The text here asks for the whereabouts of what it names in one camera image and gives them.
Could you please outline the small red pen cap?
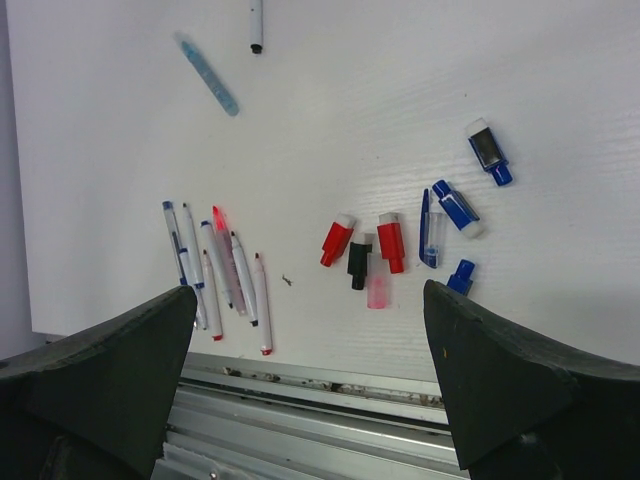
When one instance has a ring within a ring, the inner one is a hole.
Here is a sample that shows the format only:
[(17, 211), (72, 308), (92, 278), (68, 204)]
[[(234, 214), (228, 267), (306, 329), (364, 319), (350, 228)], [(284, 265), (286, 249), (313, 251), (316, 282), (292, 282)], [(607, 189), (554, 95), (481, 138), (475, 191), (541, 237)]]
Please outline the small red pen cap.
[(398, 214), (388, 212), (380, 215), (377, 232), (381, 257), (388, 263), (390, 273), (403, 273), (405, 250)]

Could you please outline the thin pen black cap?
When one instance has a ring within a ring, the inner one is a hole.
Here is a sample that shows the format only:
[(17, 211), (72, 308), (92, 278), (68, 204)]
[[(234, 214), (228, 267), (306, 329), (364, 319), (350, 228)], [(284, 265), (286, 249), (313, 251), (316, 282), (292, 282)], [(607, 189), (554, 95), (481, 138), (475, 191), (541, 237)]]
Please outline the thin pen black cap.
[(252, 327), (257, 327), (259, 325), (257, 301), (246, 255), (237, 234), (234, 231), (231, 231), (230, 237), (232, 256), (236, 265), (243, 298), (250, 316), (250, 324)]

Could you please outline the blue square pen cap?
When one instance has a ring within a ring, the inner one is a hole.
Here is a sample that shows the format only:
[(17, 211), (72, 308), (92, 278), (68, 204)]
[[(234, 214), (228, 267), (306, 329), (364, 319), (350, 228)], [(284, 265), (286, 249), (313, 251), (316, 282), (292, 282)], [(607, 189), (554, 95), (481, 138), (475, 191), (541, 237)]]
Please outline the blue square pen cap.
[(487, 122), (479, 118), (468, 125), (465, 132), (482, 170), (492, 176), (497, 186), (509, 185), (513, 181), (509, 162)]

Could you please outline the white marker red cap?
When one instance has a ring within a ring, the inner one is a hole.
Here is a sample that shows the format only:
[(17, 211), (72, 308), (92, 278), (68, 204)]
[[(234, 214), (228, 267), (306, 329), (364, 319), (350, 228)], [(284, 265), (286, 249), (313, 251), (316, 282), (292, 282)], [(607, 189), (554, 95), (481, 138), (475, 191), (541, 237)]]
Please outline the white marker red cap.
[(258, 327), (261, 335), (260, 351), (263, 356), (273, 353), (273, 340), (271, 331), (270, 309), (267, 291), (267, 279), (262, 257), (254, 254), (255, 291), (258, 308)]

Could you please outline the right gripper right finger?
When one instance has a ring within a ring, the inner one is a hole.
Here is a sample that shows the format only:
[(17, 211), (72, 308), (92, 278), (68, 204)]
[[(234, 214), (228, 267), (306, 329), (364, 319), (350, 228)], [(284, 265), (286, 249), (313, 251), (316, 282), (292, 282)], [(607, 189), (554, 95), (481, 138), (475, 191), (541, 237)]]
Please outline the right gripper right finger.
[(553, 340), (433, 280), (423, 298), (458, 463), (471, 478), (638, 478), (638, 366)]

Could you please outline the light blue pen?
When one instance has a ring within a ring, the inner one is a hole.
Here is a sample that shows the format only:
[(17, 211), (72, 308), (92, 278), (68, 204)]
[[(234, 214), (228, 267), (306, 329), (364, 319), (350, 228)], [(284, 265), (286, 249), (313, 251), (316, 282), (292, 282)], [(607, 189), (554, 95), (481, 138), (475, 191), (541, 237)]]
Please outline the light blue pen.
[(192, 65), (226, 114), (230, 117), (237, 116), (240, 112), (238, 103), (199, 47), (188, 36), (180, 32), (175, 33), (174, 38), (184, 57)]

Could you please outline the small blue marker cap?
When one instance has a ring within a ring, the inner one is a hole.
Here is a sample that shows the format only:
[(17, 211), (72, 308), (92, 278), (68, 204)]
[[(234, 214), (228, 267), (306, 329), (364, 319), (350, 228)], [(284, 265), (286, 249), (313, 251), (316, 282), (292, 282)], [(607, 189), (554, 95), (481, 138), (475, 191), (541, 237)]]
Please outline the small blue marker cap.
[(446, 286), (463, 296), (467, 296), (473, 285), (472, 274), (475, 267), (474, 262), (462, 259), (456, 271), (449, 277)]

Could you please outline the small blue pen cap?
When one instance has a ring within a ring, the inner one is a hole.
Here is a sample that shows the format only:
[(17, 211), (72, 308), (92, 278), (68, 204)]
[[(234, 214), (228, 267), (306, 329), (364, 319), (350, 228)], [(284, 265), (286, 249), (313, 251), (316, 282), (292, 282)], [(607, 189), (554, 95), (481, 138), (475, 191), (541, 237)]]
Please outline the small blue pen cap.
[(483, 233), (479, 215), (460, 192), (454, 190), (445, 180), (435, 182), (432, 190), (459, 232), (469, 239), (475, 239)]

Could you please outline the pink translucent pen cap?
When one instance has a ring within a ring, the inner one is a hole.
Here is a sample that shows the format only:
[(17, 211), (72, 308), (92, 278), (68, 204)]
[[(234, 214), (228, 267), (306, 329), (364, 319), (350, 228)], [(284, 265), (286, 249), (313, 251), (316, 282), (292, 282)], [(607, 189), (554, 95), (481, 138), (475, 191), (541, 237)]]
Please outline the pink translucent pen cap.
[(389, 304), (389, 279), (386, 261), (379, 253), (372, 253), (368, 259), (366, 280), (367, 307), (372, 310), (385, 309)]

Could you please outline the white marker blue cap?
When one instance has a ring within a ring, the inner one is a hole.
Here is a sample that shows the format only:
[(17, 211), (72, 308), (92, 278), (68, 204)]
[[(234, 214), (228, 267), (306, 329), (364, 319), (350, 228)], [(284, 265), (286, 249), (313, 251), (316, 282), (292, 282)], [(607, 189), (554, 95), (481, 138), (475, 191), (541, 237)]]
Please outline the white marker blue cap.
[(182, 203), (182, 214), (186, 224), (186, 248), (189, 253), (193, 272), (194, 285), (202, 289), (204, 287), (203, 269), (200, 260), (195, 224), (189, 205)]

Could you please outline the white marker black cap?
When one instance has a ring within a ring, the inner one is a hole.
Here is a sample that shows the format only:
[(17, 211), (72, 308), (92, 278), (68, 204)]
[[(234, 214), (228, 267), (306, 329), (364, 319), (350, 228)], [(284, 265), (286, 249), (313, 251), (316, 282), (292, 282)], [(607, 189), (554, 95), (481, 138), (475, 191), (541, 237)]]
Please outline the white marker black cap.
[(251, 0), (249, 5), (250, 49), (254, 55), (263, 52), (263, 1)]

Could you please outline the translucent red pen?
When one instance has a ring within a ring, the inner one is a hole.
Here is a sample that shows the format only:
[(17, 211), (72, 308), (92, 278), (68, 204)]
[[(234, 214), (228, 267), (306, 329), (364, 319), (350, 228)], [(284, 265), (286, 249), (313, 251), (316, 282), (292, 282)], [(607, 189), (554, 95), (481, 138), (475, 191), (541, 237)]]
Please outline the translucent red pen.
[(236, 312), (240, 316), (246, 316), (247, 307), (244, 300), (236, 264), (233, 258), (231, 235), (226, 216), (223, 210), (217, 205), (212, 206), (212, 215), (217, 240), (221, 245), (222, 256), (226, 269), (227, 283), (231, 290), (232, 304)]

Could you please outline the small black pen cap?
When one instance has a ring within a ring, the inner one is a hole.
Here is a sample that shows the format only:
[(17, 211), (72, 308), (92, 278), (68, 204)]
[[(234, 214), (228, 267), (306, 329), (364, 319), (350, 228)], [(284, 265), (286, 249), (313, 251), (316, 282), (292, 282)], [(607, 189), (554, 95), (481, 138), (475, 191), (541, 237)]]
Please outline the small black pen cap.
[(347, 273), (351, 277), (351, 288), (361, 291), (365, 288), (369, 255), (373, 250), (373, 233), (357, 233), (349, 244)]

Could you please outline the blue ballpoint pen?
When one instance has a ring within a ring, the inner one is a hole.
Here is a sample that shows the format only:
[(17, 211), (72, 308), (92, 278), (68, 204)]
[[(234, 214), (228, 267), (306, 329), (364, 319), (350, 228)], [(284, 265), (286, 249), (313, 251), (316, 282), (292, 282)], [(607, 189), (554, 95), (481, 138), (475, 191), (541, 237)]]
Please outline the blue ballpoint pen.
[(179, 228), (175, 216), (175, 211), (173, 207), (173, 203), (169, 200), (165, 200), (162, 202), (163, 214), (168, 230), (168, 234), (171, 241), (171, 247), (174, 255), (174, 260), (176, 262), (179, 282), (181, 285), (187, 285), (188, 280), (186, 277), (185, 269), (180, 259), (180, 250), (182, 248), (180, 241)]

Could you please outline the thin white red-tipped pen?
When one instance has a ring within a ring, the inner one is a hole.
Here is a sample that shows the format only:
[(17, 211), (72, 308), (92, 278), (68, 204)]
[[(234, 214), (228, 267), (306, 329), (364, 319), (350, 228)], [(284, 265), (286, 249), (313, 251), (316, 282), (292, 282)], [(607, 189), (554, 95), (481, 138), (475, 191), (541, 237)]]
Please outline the thin white red-tipped pen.
[(211, 336), (214, 342), (223, 339), (223, 327), (218, 303), (218, 296), (213, 273), (213, 266), (206, 249), (202, 250), (204, 295)]

